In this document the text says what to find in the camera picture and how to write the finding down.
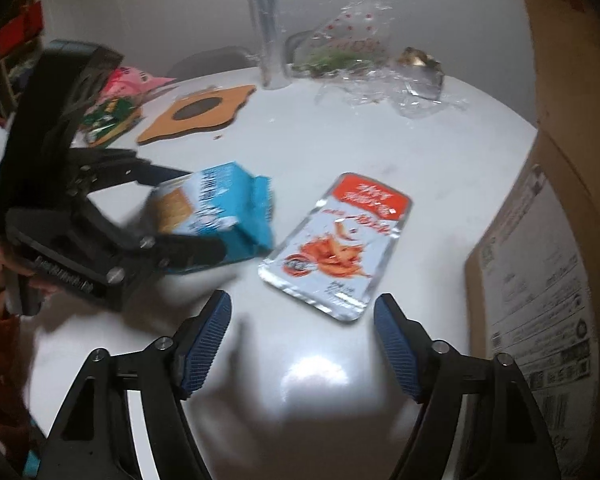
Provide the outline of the pink snack bag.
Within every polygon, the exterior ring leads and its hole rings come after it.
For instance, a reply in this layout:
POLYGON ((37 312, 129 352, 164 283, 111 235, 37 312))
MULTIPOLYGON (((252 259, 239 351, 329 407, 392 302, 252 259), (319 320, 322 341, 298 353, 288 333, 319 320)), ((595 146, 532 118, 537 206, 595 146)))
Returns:
POLYGON ((120 66, 108 77, 99 93, 99 102, 113 98, 140 99, 152 90, 170 84, 174 78, 152 76, 132 66, 120 66))

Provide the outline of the cardboard box with label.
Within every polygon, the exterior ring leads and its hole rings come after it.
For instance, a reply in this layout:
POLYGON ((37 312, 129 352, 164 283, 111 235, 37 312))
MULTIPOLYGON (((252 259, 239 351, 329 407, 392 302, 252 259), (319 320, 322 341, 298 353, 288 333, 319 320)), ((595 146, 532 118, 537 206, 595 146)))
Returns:
POLYGON ((470 348, 514 357, 562 476, 600 479, 600 12, 524 5, 538 132, 465 263, 470 348))

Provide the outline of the red silver fish snack pouch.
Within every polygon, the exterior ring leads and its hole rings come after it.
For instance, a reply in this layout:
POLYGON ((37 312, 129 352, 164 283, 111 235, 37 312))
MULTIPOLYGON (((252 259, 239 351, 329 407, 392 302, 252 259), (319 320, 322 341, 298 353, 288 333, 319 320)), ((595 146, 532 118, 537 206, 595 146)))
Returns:
POLYGON ((372 301, 412 208, 411 197, 345 172, 260 263, 260 279, 337 321, 372 301))

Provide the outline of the orange cork coaster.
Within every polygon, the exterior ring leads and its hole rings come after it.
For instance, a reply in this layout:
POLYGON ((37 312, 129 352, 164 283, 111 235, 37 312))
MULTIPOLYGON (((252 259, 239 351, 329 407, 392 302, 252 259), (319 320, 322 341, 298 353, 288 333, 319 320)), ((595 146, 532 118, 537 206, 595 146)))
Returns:
POLYGON ((254 84, 243 84, 195 92, 177 99, 136 138, 136 143, 146 145, 193 132, 223 129, 234 122, 256 90, 254 84))

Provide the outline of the clear polka dot wrapper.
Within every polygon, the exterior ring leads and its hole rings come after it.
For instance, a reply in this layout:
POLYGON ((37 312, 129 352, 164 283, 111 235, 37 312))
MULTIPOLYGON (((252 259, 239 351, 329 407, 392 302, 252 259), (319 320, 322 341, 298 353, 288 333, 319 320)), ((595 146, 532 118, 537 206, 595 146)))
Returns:
POLYGON ((301 77, 323 78, 384 65, 389 57, 392 19, 388 4, 350 2, 292 48, 292 71, 301 77))

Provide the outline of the grey chair left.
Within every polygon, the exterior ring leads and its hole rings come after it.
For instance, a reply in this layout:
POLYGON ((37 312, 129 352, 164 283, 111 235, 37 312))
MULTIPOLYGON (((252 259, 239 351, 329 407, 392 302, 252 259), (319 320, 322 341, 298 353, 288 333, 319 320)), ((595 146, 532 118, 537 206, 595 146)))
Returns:
POLYGON ((222 47, 192 54, 173 65, 168 78, 186 80, 258 65, 258 57, 244 47, 222 47))

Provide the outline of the blue cracker package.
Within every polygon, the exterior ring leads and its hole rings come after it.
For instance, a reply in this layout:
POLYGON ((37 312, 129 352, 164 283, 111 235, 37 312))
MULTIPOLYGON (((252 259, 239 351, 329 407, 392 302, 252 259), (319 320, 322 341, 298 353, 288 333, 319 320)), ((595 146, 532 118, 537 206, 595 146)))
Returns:
POLYGON ((159 184, 148 195, 149 223, 160 234, 216 236, 225 244, 223 264, 273 249, 271 179, 227 162, 159 184))

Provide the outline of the tall clear glass vase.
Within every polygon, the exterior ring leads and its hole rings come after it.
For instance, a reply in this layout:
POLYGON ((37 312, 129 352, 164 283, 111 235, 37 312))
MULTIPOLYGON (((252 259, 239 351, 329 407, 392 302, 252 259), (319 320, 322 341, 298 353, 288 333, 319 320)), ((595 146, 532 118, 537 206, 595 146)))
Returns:
POLYGON ((278 0, 248 0, 250 18, 258 48, 262 87, 283 89, 290 84, 282 29, 278 21, 278 0))

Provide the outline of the grey chair behind vase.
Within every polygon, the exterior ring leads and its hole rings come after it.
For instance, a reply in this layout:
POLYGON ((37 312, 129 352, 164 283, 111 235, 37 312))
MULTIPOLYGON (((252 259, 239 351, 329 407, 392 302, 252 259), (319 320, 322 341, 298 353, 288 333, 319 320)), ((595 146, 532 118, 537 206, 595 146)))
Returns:
POLYGON ((285 42, 285 55, 287 64, 298 64, 306 62, 310 55, 314 42, 320 39, 320 35, 314 30, 296 32, 289 36, 285 42))

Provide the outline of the crumpled clear plastic wrap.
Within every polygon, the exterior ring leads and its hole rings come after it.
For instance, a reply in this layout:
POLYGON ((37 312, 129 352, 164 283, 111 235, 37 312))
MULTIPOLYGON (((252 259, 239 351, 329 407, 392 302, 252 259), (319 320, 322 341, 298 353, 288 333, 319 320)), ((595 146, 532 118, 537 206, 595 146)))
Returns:
POLYGON ((445 74, 440 99, 430 101, 412 96, 396 72, 396 62, 382 67, 340 70, 323 81, 317 91, 317 102, 330 94, 339 96, 350 107, 386 103, 400 116, 411 120, 424 119, 445 110, 466 112, 469 108, 466 99, 445 89, 445 74))

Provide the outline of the green snack bag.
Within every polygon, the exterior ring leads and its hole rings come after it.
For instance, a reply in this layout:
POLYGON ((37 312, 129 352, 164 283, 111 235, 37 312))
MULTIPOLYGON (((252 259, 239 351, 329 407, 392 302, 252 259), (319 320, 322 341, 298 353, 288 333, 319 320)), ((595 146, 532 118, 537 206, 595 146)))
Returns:
POLYGON ((89 148, 107 146, 142 119, 142 108, 127 98, 112 98, 92 108, 80 131, 89 148))

